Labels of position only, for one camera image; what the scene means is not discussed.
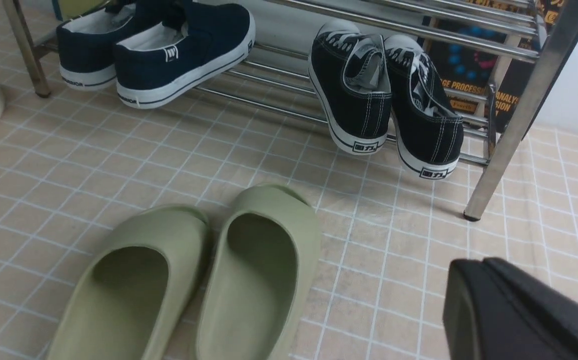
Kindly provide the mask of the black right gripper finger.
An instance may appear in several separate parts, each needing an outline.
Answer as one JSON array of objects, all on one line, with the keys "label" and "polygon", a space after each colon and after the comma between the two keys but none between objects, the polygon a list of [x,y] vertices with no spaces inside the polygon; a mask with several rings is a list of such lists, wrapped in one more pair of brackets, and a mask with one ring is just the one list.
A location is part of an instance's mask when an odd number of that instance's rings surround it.
[{"label": "black right gripper finger", "polygon": [[452,360],[578,360],[578,303],[498,257],[452,260],[442,319]]}]

